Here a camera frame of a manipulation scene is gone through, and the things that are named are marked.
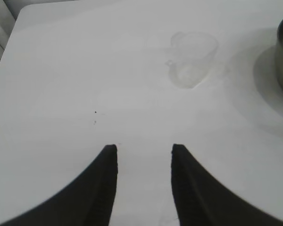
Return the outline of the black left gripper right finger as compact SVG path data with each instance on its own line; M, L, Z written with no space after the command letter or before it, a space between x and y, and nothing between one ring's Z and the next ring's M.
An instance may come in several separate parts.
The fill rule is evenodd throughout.
M223 186L184 145L172 148L171 185L182 226L283 226Z

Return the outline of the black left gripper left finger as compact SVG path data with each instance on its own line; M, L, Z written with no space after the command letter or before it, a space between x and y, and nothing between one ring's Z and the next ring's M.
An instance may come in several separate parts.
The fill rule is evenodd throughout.
M4 226L107 226L117 191L117 147L106 145L69 185Z

